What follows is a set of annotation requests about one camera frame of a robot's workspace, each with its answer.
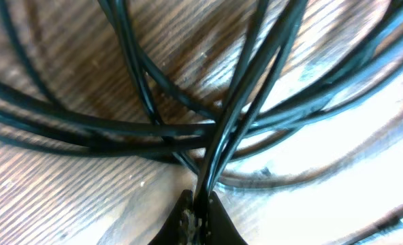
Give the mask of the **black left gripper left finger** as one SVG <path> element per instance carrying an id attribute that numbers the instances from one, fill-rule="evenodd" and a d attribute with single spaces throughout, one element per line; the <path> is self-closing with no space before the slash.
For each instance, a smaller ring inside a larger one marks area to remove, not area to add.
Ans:
<path id="1" fill-rule="evenodd" d="M 193 192 L 183 190 L 172 211 L 165 220 L 156 236 L 148 245 L 176 245 L 184 244 L 184 211 L 192 209 Z"/>

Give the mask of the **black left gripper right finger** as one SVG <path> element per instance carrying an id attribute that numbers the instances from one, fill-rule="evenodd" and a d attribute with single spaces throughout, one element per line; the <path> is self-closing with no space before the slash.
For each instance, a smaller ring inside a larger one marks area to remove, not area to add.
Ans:
<path id="1" fill-rule="evenodd" d="M 207 225 L 207 245 L 247 245 L 215 192 L 209 197 Z"/>

